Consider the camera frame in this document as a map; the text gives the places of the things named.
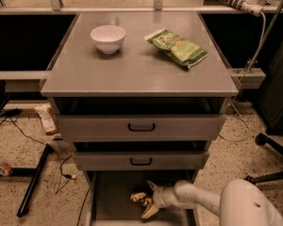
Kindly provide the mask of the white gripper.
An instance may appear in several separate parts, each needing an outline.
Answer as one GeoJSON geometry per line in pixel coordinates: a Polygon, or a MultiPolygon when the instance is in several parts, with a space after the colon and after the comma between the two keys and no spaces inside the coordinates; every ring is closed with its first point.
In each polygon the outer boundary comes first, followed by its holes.
{"type": "Polygon", "coordinates": [[[157,186],[152,181],[147,180],[147,184],[153,191],[153,202],[148,204],[141,215],[142,219],[149,219],[159,211],[159,208],[174,206],[177,197],[172,187],[157,186]]]}

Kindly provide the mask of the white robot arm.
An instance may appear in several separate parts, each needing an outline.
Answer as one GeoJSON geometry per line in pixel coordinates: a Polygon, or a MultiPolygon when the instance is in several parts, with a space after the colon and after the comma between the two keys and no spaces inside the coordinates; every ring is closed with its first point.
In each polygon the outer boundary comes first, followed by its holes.
{"type": "Polygon", "coordinates": [[[199,204],[219,218],[220,226],[283,226],[283,217],[265,195],[253,184],[235,179],[221,194],[211,193],[180,180],[171,187],[148,181],[153,199],[141,215],[150,218],[161,208],[175,206],[188,209],[199,204]]]}

